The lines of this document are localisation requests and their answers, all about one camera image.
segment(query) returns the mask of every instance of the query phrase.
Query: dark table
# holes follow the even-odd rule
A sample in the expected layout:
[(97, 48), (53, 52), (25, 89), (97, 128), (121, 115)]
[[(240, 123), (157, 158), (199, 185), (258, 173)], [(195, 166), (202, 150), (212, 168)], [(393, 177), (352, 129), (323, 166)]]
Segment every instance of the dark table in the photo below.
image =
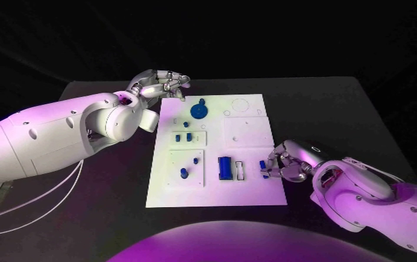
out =
[[(74, 82), (61, 99), (115, 92), (127, 84), (127, 81)], [(355, 78), (195, 80), (183, 92), (186, 95), (261, 93), (276, 144), (287, 138), (306, 140), (338, 157), (348, 155), (406, 181), (417, 182)], [(159, 112), (160, 103), (152, 109)], [(289, 225), (336, 237), (393, 260), (416, 260), (417, 255), (374, 229), (352, 233), (330, 221), (309, 199), (310, 180), (302, 184), (283, 181), (289, 206), (146, 208), (154, 139), (156, 133), (139, 129), (128, 141), (85, 160), (78, 185), (62, 205), (35, 224), (0, 235), (2, 261), (105, 261), (156, 233), (212, 220)], [(72, 169), (74, 166), (16, 180), (2, 210), (48, 191)], [(72, 180), (40, 201), (2, 216), (0, 229), (10, 229), (38, 218), (62, 199)], [(270, 246), (280, 245), (271, 241)]]

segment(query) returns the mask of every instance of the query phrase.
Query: blue rectangular block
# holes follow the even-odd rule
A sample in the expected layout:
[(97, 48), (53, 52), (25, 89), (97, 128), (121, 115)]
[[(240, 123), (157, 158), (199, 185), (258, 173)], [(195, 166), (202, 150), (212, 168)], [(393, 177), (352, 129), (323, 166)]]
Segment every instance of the blue rectangular block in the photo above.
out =
[(258, 164), (260, 164), (260, 166), (261, 166), (261, 169), (266, 169), (266, 168), (267, 168), (264, 161), (260, 161)]
[(232, 158), (219, 158), (219, 179), (232, 180)]

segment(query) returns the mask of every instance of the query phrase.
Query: robotic hand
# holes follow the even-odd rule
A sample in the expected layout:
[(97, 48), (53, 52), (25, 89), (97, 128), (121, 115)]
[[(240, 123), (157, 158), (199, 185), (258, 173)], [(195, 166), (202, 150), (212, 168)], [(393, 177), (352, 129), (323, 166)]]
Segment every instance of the robotic hand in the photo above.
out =
[(147, 70), (126, 91), (98, 93), (32, 107), (0, 121), (0, 183), (62, 169), (107, 146), (126, 141), (137, 127), (153, 132), (159, 98), (180, 98), (189, 77)]
[[(281, 169), (273, 168), (276, 158), (283, 161)], [(390, 186), (368, 168), (397, 183)], [(352, 158), (330, 160), (320, 149), (294, 140), (286, 140), (273, 150), (261, 175), (292, 182), (303, 182), (313, 175), (310, 199), (333, 222), (352, 232), (369, 226), (417, 252), (417, 185)]]

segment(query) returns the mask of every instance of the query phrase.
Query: blue component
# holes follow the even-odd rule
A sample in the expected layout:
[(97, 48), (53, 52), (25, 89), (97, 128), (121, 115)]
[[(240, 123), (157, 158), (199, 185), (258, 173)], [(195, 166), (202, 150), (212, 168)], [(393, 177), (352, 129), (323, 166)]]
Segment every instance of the blue component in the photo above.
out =
[(180, 177), (186, 179), (189, 177), (189, 173), (185, 168), (180, 169)]
[(206, 101), (201, 98), (199, 99), (199, 103), (193, 105), (193, 107), (191, 108), (191, 116), (195, 119), (204, 119), (206, 117), (206, 113), (209, 112), (209, 110), (206, 109)]
[(232, 159), (231, 157), (219, 158), (219, 179), (232, 180)]
[(261, 169), (266, 169), (266, 168), (267, 168), (264, 161), (260, 161), (258, 164), (261, 165)]

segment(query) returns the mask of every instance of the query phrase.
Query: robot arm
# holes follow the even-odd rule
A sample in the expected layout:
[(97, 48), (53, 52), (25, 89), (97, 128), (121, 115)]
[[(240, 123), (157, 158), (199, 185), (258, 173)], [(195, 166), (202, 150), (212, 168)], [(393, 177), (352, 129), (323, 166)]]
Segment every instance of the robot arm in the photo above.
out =
[(62, 169), (107, 146), (126, 141), (137, 127), (153, 132), (159, 115), (147, 108), (159, 97), (183, 100), (189, 77), (147, 70), (126, 91), (100, 93), (32, 107), (0, 121), (0, 183)]
[(280, 158), (284, 168), (261, 170), (263, 175), (283, 177), (293, 182), (313, 175), (310, 199), (322, 207), (333, 222), (359, 232), (367, 226), (378, 230), (400, 246), (417, 252), (417, 186), (388, 183), (368, 170), (377, 170), (352, 158), (330, 160), (305, 142), (286, 140), (270, 154)]

